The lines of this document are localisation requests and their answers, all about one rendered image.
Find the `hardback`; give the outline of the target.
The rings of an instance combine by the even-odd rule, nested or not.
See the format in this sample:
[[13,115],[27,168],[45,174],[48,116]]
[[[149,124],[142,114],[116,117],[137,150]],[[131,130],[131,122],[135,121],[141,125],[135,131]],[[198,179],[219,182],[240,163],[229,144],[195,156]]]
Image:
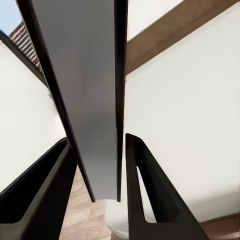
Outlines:
[[121,202],[129,0],[15,0],[90,199]]

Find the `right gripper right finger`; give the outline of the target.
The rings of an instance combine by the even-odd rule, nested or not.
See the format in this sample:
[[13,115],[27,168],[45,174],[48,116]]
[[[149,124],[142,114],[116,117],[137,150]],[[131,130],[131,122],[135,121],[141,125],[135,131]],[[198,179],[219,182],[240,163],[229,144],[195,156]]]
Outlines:
[[[125,134],[129,240],[210,240],[145,142]],[[139,168],[156,223],[145,220]]]

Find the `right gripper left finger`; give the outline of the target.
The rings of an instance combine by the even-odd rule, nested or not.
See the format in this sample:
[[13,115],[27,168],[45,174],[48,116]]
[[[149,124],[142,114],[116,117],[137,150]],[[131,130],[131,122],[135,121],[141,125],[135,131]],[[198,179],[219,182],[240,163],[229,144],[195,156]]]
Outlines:
[[0,240],[59,240],[77,166],[66,136],[0,192]]

